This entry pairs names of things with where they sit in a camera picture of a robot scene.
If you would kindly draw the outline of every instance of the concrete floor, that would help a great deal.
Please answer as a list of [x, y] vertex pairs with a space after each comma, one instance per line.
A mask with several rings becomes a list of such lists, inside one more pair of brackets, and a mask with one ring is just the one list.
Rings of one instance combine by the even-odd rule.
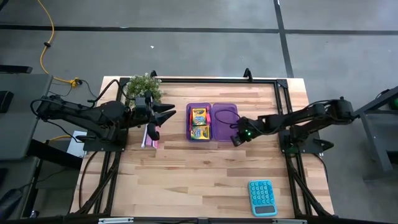
[[[286, 29], [398, 30], [394, 0], [279, 0]], [[58, 26], [199, 27], [277, 29], [273, 0], [43, 0]], [[0, 24], [49, 25], [36, 1], [13, 0]], [[50, 32], [0, 30], [0, 64], [39, 64]], [[398, 84], [398, 35], [287, 35], [294, 77], [304, 78], [310, 101], [345, 96], [354, 108]], [[187, 32], [56, 32], [45, 57], [52, 75], [79, 77], [99, 92], [105, 75], [287, 77], [279, 34]], [[65, 94], [67, 86], [53, 86]], [[84, 103], [78, 88], [66, 100]], [[59, 122], [68, 131], [76, 128]], [[63, 134], [40, 123], [38, 140]], [[365, 184], [374, 164], [360, 121], [333, 126], [321, 137], [335, 143], [325, 153], [335, 213], [340, 217], [396, 222], [398, 182]]]

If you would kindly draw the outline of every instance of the wooden table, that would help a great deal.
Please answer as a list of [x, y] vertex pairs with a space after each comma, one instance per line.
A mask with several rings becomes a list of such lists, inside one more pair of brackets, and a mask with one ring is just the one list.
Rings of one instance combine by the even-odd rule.
[[[101, 91], [112, 79], [119, 78], [104, 77]], [[287, 80], [293, 109], [299, 110], [308, 104], [304, 80]], [[112, 216], [252, 218], [247, 184], [250, 180], [269, 179], [277, 217], [294, 217], [286, 163], [276, 134], [260, 136], [239, 147], [230, 142], [188, 142], [185, 137], [188, 103], [235, 103], [240, 115], [256, 118], [277, 113], [272, 85], [162, 83], [161, 89], [165, 92], [162, 102], [175, 104], [177, 113], [162, 126], [158, 150], [141, 149], [143, 128], [130, 129], [119, 166]], [[98, 103], [114, 100], [117, 90], [112, 85]], [[81, 172], [88, 157], [83, 160]], [[103, 152], [97, 153], [88, 166], [82, 186], [83, 203], [98, 185], [103, 157]], [[304, 154], [303, 164], [308, 188], [333, 213], [322, 163]], [[72, 212], [78, 210], [78, 187]], [[304, 212], [302, 192], [297, 189]]]

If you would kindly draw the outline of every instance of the purple plastic container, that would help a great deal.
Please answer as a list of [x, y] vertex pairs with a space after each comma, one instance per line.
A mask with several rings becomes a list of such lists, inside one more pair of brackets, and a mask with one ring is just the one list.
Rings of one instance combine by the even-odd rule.
[[[191, 109], [192, 108], [208, 108], [209, 109], [209, 114], [210, 114], [210, 119], [211, 119], [211, 122], [210, 122], [210, 139], [209, 140], [207, 140], [207, 139], [206, 140], [204, 140], [204, 139], [191, 140], [191, 132], [189, 130], [189, 126], [190, 126], [189, 117], [191, 115]], [[211, 117], [212, 116], [211, 112], [212, 112], [212, 108], [211, 108], [211, 104], [209, 104], [209, 103], [189, 103], [189, 104], [187, 104], [187, 122], [186, 122], [187, 127], [186, 127], [186, 129], [187, 129], [187, 139], [188, 139], [188, 141], [190, 141], [190, 142], [207, 142], [207, 141], [210, 141], [213, 138], [213, 125], [212, 125], [213, 118]]]
[[231, 136], [236, 134], [238, 131], [237, 128], [230, 128], [229, 124], [224, 124], [219, 122], [216, 119], [215, 114], [217, 111], [221, 110], [228, 110], [228, 111], [221, 111], [217, 113], [217, 118], [220, 121], [230, 124], [236, 124], [239, 117], [229, 111], [233, 111], [238, 113], [238, 108], [233, 103], [215, 103], [212, 108], [211, 114], [211, 123], [212, 123], [212, 130], [213, 130], [213, 138], [218, 141], [231, 141]]

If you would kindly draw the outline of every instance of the yellow cable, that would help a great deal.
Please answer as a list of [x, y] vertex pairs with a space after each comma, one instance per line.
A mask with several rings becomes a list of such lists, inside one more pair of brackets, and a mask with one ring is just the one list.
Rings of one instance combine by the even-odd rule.
[[58, 137], [55, 137], [55, 138], [49, 139], [49, 141], [54, 141], [54, 140], [57, 140], [57, 139], [63, 139], [63, 138], [71, 138], [71, 137], [70, 137], [70, 136], [58, 136]]
[[[47, 17], [49, 18], [50, 23], [51, 23], [51, 30], [52, 30], [52, 31], [51, 31], [51, 37], [49, 38], [49, 41], [47, 41], [47, 43], [50, 45], [52, 39], [54, 38], [54, 32], [55, 32], [54, 23], [53, 23], [53, 21], [52, 21], [52, 19], [51, 19], [50, 13], [49, 13], [48, 10], [44, 7], [44, 5], [42, 4], [42, 2], [41, 2], [40, 0], [37, 0], [37, 2], [42, 6], [43, 10], [44, 10], [45, 13], [47, 14]], [[44, 68], [44, 65], [43, 65], [43, 58], [44, 58], [44, 55], [45, 55], [47, 49], [48, 49], [48, 47], [45, 45], [44, 48], [43, 48], [42, 54], [40, 55], [40, 66], [42, 67], [43, 71], [44, 71], [46, 74], [49, 74], [49, 72]], [[54, 77], [54, 79], [55, 79], [55, 80], [58, 80], [58, 81], [60, 81], [60, 82], [69, 83], [69, 84], [71, 84], [72, 87], [74, 87], [74, 88], [77, 86], [77, 82], [75, 81], [76, 78], [75, 78], [74, 80], [64, 80], [64, 79], [62, 79], [62, 78]]]

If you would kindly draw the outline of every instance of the calculator display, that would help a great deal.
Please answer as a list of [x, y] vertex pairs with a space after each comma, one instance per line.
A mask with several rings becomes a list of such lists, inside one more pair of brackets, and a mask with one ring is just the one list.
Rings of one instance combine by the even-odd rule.
[[260, 214], [260, 213], [272, 213], [275, 212], [275, 208], [274, 206], [259, 206], [259, 207], [254, 207], [254, 209], [256, 210], [256, 213]]

